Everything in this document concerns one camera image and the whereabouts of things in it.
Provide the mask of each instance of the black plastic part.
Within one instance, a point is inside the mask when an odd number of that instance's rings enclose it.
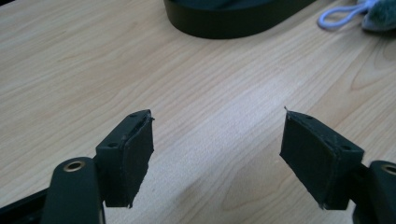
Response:
[[[47,190],[43,189],[1,208],[0,223],[39,223],[43,213],[46,196]]]
[[[345,210],[364,151],[317,119],[288,111],[280,156],[321,208]]]
[[[169,21],[203,38],[255,35],[281,23],[315,0],[163,0]]]
[[[369,168],[367,188],[378,222],[396,223],[396,164],[373,161]]]
[[[52,175],[40,223],[105,222],[93,159],[74,158],[59,164]]]
[[[95,162],[107,207],[132,207],[154,151],[149,110],[126,117],[96,148]]]

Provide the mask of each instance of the wooden table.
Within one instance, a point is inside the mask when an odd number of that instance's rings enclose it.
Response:
[[[319,0],[264,33],[185,35],[162,0],[17,0],[0,7],[0,206],[93,157],[128,114],[149,108],[155,152],[129,209],[107,223],[351,223],[322,211],[279,157],[284,105],[396,162],[394,32],[361,16],[319,29]]]

